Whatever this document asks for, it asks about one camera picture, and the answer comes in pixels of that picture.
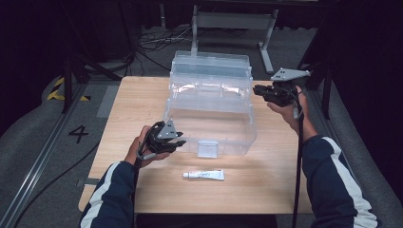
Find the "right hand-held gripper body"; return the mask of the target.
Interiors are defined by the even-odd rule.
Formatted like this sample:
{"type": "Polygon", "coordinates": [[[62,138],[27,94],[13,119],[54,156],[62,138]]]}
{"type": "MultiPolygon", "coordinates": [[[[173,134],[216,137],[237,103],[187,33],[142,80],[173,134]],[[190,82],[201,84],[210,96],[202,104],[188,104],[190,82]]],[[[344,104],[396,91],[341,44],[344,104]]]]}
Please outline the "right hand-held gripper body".
{"type": "Polygon", "coordinates": [[[311,75],[308,70],[297,70],[281,67],[270,80],[266,101],[280,107],[290,105],[297,97],[297,86],[304,86],[311,75]]]}

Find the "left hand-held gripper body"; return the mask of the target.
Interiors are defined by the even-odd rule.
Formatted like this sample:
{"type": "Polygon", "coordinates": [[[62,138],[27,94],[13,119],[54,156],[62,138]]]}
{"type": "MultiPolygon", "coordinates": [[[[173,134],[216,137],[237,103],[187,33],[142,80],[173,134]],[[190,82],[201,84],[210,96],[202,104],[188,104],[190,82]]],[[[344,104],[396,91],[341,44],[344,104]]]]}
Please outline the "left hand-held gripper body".
{"type": "Polygon", "coordinates": [[[172,143],[176,130],[172,121],[156,122],[146,135],[146,146],[155,154],[165,153],[166,145],[172,143]]]}

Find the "clear plastic storage box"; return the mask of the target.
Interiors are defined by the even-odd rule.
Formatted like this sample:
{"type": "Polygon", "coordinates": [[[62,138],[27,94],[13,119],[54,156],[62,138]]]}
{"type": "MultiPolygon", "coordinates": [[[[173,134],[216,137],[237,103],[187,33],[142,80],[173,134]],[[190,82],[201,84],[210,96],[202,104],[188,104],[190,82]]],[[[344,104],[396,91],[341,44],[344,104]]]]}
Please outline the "clear plastic storage box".
{"type": "Polygon", "coordinates": [[[244,155],[257,137],[246,55],[178,50],[172,60],[163,118],[202,158],[244,155]]]}

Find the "white ointment tube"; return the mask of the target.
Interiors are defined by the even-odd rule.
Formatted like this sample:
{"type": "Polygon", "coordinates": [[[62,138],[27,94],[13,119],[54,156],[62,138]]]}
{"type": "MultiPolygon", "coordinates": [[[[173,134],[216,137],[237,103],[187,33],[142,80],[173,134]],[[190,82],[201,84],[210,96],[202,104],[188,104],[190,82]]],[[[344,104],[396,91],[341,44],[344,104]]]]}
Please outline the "white ointment tube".
{"type": "Polygon", "coordinates": [[[224,172],[222,170],[212,170],[212,171],[189,171],[182,174],[184,178],[187,179],[209,179],[216,181],[224,180],[224,172]]]}

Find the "person's right hand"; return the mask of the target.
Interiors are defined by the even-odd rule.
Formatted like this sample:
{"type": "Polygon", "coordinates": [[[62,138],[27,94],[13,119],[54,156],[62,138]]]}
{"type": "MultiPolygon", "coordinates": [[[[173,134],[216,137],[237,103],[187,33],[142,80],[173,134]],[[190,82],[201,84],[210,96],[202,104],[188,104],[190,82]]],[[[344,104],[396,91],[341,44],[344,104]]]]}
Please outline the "person's right hand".
{"type": "Polygon", "coordinates": [[[316,135],[317,131],[309,120],[309,108],[307,99],[299,86],[297,86],[297,95],[299,101],[299,106],[297,107],[294,107],[292,104],[280,107],[274,103],[268,103],[267,106],[274,112],[280,114],[283,120],[287,122],[290,127],[296,132],[299,132],[299,127],[302,125],[305,135],[316,135]],[[303,123],[300,123],[299,119],[297,119],[297,116],[295,115],[296,111],[298,111],[299,117],[303,119],[303,123]]]}

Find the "person's left hand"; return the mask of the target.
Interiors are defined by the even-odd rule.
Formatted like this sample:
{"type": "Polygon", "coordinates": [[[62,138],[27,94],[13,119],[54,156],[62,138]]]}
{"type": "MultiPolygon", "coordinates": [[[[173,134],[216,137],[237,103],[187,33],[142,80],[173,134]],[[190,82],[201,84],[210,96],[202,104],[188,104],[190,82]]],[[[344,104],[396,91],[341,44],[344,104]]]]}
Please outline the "person's left hand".
{"type": "MultiPolygon", "coordinates": [[[[130,145],[128,153],[125,156],[125,162],[128,162],[132,165],[135,164],[135,161],[137,160],[137,151],[139,150],[139,148],[141,147],[146,133],[150,130],[150,126],[149,125],[145,125],[140,133],[139,136],[137,136],[133,143],[130,145]]],[[[143,168],[148,166],[149,164],[151,164],[154,161],[161,161],[164,160],[166,158],[168,158],[170,156],[170,153],[165,152],[162,154],[158,154],[155,157],[145,160],[145,161],[140,161],[139,167],[143,168]]]]}

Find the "grey metal stand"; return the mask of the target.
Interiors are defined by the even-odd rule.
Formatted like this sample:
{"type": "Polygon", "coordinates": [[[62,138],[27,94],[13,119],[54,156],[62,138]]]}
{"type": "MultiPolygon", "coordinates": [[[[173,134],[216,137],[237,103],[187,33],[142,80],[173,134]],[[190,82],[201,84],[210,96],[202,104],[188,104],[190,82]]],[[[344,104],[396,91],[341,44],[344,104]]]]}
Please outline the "grey metal stand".
{"type": "Polygon", "coordinates": [[[269,14],[203,12],[195,5],[192,15],[192,44],[191,53],[198,52],[198,29],[261,29],[265,30],[265,38],[258,43],[260,56],[267,73],[273,73],[274,68],[269,56],[268,45],[278,18],[278,10],[269,14]]]}

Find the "yellow and black floor tape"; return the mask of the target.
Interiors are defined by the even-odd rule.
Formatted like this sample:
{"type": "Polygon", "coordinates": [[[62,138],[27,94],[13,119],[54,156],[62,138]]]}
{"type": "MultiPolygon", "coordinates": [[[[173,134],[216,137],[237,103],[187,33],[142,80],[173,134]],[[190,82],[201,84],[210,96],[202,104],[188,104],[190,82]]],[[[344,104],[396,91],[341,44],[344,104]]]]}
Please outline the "yellow and black floor tape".
{"type": "Polygon", "coordinates": [[[63,83],[65,82],[64,77],[60,77],[54,84],[52,90],[50,91],[49,95],[47,96],[48,100],[58,100],[63,101],[65,96],[59,93],[59,89],[62,87],[63,83]]]}

